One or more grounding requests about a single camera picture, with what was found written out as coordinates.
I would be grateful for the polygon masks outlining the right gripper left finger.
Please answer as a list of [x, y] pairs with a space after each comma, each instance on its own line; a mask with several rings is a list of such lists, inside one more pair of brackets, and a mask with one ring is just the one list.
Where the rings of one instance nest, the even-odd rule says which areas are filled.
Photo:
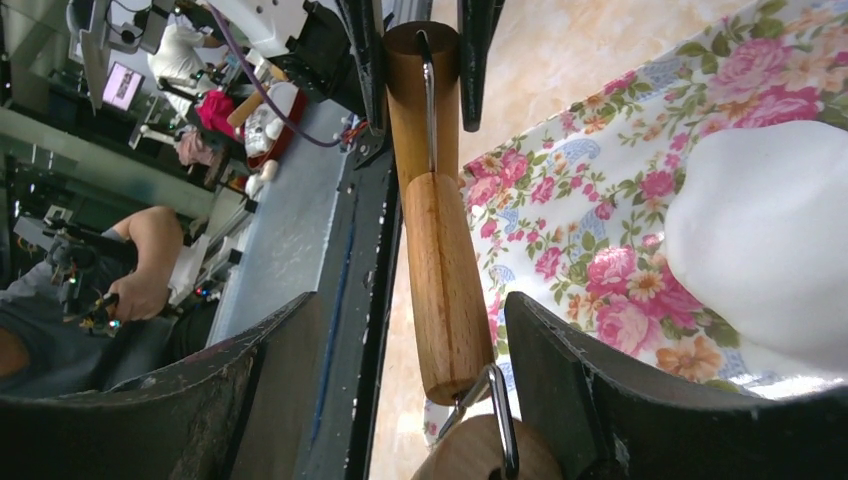
[[1, 402], [5, 479], [290, 479], [315, 362], [306, 292], [243, 333], [106, 392]]

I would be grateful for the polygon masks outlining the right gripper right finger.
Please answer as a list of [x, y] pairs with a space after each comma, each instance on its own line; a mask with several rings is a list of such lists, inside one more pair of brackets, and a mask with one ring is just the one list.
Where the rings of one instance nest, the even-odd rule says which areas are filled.
[[843, 479], [847, 391], [767, 400], [699, 385], [565, 325], [513, 292], [505, 319], [523, 421], [568, 479]]

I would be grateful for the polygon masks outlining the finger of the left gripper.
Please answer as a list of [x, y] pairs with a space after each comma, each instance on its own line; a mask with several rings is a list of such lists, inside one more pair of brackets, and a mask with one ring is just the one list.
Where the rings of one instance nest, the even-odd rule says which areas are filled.
[[480, 129], [488, 53], [505, 0], [457, 2], [461, 112], [466, 132]]
[[337, 0], [336, 5], [352, 46], [369, 128], [383, 133], [387, 114], [382, 2]]

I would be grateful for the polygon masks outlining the wooden double-ended rolling pin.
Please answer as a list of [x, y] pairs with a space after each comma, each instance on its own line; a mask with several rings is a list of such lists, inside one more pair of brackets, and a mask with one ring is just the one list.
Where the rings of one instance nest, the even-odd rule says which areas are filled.
[[513, 417], [494, 359], [457, 180], [459, 43], [433, 21], [404, 23], [383, 39], [422, 386], [451, 410], [416, 477], [558, 479], [547, 446]]

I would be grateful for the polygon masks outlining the white dough piece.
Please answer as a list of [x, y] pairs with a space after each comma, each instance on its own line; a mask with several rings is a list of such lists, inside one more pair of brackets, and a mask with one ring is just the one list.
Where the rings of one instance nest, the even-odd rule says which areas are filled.
[[679, 283], [752, 366], [847, 372], [847, 134], [803, 120], [699, 141], [664, 223]]

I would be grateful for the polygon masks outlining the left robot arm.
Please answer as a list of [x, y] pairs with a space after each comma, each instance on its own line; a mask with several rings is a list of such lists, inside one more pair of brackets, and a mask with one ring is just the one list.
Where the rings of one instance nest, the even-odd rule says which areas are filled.
[[[282, 69], [315, 102], [331, 100], [365, 118], [375, 132], [386, 120], [389, 1], [215, 1], [252, 48]], [[459, 71], [463, 127], [480, 128], [488, 52], [504, 4], [459, 1]]]

